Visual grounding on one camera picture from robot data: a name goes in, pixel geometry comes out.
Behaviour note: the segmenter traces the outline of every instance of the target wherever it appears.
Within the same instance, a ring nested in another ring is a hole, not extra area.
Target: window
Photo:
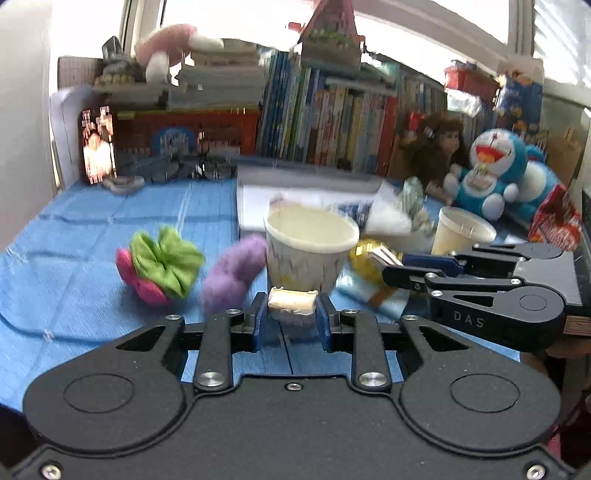
[[[51,19],[49,93],[57,90],[57,59],[65,55],[102,58],[102,46],[119,37],[125,0],[55,0]]]
[[[238,37],[288,50],[296,44],[299,34],[289,30],[287,24],[304,24],[312,13],[312,5],[301,0],[168,0],[164,25],[189,22],[210,37]],[[465,61],[455,52],[402,28],[360,15],[355,15],[355,23],[370,51],[405,63],[439,82],[443,82],[443,69],[452,60]]]
[[[591,87],[591,7],[583,0],[535,0],[534,57],[546,77]]]
[[[287,24],[303,24],[311,16],[312,5],[301,0],[168,0],[163,25],[191,23],[208,37],[289,50],[299,34]]]
[[[365,35],[368,50],[397,60],[438,82],[445,81],[444,69],[461,55],[426,38],[386,23],[355,15],[357,32]]]
[[[433,0],[460,15],[497,40],[509,37],[509,0]]]

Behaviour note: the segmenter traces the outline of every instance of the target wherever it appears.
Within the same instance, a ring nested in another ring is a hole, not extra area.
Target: yellow toy
[[[383,286],[385,284],[382,279],[382,272],[369,258],[369,253],[378,247],[387,248],[382,242],[371,238],[365,238],[359,241],[349,252],[349,262],[353,271],[361,278],[376,285]],[[394,254],[400,260],[400,254]]]

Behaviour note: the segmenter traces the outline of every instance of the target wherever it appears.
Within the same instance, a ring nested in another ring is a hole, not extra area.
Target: picture
[[[113,119],[108,106],[82,112],[82,150],[90,184],[116,176]]]

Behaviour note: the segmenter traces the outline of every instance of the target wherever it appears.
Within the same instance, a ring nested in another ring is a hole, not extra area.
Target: book spine
[[[308,147],[306,152],[306,163],[314,163],[316,153],[316,143],[318,140],[318,126],[320,125],[320,113],[322,109],[322,100],[324,99],[324,83],[326,77],[319,72],[318,83],[314,89],[313,103],[310,106],[310,133],[308,135]]]
[[[361,113],[359,114],[359,129],[357,131],[357,140],[355,142],[355,157],[353,159],[352,171],[362,172],[364,160],[363,151],[367,145],[366,134],[368,128],[369,103],[371,95],[369,93],[363,94],[363,102],[361,104]]]
[[[285,104],[285,90],[287,88],[287,79],[289,78],[290,72],[290,63],[288,58],[288,53],[283,52],[284,61],[283,61],[283,68],[281,70],[281,75],[279,79],[279,90],[277,93],[277,105],[275,111],[275,118],[273,123],[272,129],[272,138],[271,138],[271,151],[269,153],[270,157],[277,157],[278,154],[278,143],[279,143],[279,133],[281,129],[281,120],[283,118],[283,106]]]
[[[324,129],[326,127],[330,102],[330,89],[322,93],[322,107],[320,108],[320,120],[318,121],[318,133],[316,137],[316,150],[314,152],[314,165],[320,165],[322,159],[322,142],[324,141]]]
[[[287,149],[287,158],[294,161],[296,154],[297,141],[301,130],[301,112],[304,108],[303,103],[306,102],[306,94],[308,91],[308,83],[310,82],[310,67],[304,67],[300,75],[300,84],[298,85],[298,93],[295,99],[295,109],[293,113],[293,120],[291,124],[290,141]]]
[[[382,136],[378,148],[378,168],[376,174],[384,177],[388,172],[388,164],[392,154],[392,143],[394,141],[394,132],[396,117],[398,115],[398,97],[389,96],[386,100],[386,111],[384,113],[384,125],[382,127]]]
[[[262,143],[262,154],[266,157],[271,155],[271,141],[273,139],[272,131],[275,125],[275,113],[277,112],[277,96],[279,95],[279,86],[281,71],[283,69],[284,52],[279,51],[275,54],[275,70],[272,79],[271,97],[269,99],[269,115],[265,125],[265,136]]]
[[[349,137],[349,127],[351,125],[351,113],[353,111],[353,99],[355,97],[351,92],[347,93],[343,105],[343,116],[339,129],[339,144],[337,146],[336,158],[341,160],[345,158],[347,152],[347,138]]]
[[[273,87],[273,77],[275,75],[275,67],[277,65],[277,55],[271,56],[269,61],[269,71],[267,76],[267,84],[265,85],[265,94],[263,95],[263,112],[259,121],[259,131],[256,137],[256,153],[262,155],[262,146],[265,137],[265,129],[267,128],[267,118],[269,116],[269,105],[271,99],[271,89]]]
[[[304,85],[301,90],[300,96],[300,107],[298,109],[298,121],[296,136],[293,146],[293,161],[302,162],[303,148],[304,148],[304,135],[306,134],[306,124],[308,120],[308,114],[310,112],[310,90],[313,87],[314,82],[314,70],[311,67],[306,67],[306,73],[304,75]]]
[[[363,96],[356,96],[353,100],[353,109],[351,113],[351,127],[349,128],[349,136],[347,138],[347,149],[345,151],[345,158],[349,162],[349,167],[353,167],[353,160],[355,159],[355,144],[357,142],[357,132],[359,132],[359,117],[361,116],[361,107],[363,104]]]
[[[324,131],[322,133],[322,150],[320,152],[320,165],[326,165],[329,152],[330,142],[330,129],[332,127],[333,115],[335,111],[335,100],[336,100],[336,87],[331,86],[328,88],[329,95],[329,106],[326,110],[326,122],[324,123]]]
[[[341,85],[337,86],[335,93],[335,108],[333,110],[332,124],[330,126],[329,149],[326,157],[326,164],[331,167],[336,166],[336,149],[339,146],[340,124],[343,118],[346,95],[347,88]]]
[[[300,63],[300,56],[297,56],[295,60],[295,67],[291,74],[290,85],[288,87],[288,100],[287,100],[287,107],[285,109],[283,115],[283,135],[281,139],[281,151],[280,151],[280,158],[286,159],[287,158],[287,148],[289,146],[290,137],[291,137],[291,129],[293,127],[293,116],[294,111],[296,108],[296,99],[298,95],[298,90],[300,88],[300,75],[301,75],[301,63]]]
[[[317,73],[311,67],[306,67],[307,83],[304,83],[301,93],[300,111],[298,113],[297,138],[295,139],[294,161],[305,161],[304,145],[306,143],[306,132],[308,127],[308,117],[310,114],[311,97],[314,95],[314,84],[318,81]]]
[[[367,127],[365,128],[365,137],[363,139],[363,141],[364,141],[363,150],[361,151],[361,160],[362,160],[361,171],[362,172],[368,171],[369,149],[371,146],[375,123],[377,120],[378,102],[379,102],[379,95],[373,94],[369,100]]]
[[[281,143],[283,141],[283,134],[285,131],[285,114],[287,112],[289,103],[289,87],[291,83],[291,74],[295,69],[295,55],[293,52],[288,53],[286,67],[283,72],[281,79],[281,90],[280,90],[280,104],[277,113],[277,125],[275,126],[276,132],[273,143],[273,156],[278,158],[281,154]]]
[[[378,168],[379,141],[382,137],[382,128],[384,127],[384,116],[386,113],[386,95],[379,95],[377,101],[376,122],[371,131],[368,151],[367,173],[374,174]]]

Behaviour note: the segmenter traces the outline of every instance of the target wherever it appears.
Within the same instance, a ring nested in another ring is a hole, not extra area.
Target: blue cartoon plush toy
[[[517,201],[507,207],[507,214],[524,227],[529,228],[538,208],[561,181],[550,167],[544,164],[544,153],[534,145],[526,147],[530,159],[523,178],[519,182]]]
[[[527,166],[525,144],[508,130],[488,130],[474,140],[470,164],[471,170],[452,165],[443,188],[454,198],[454,205],[498,220],[505,204],[519,196],[518,182]]]

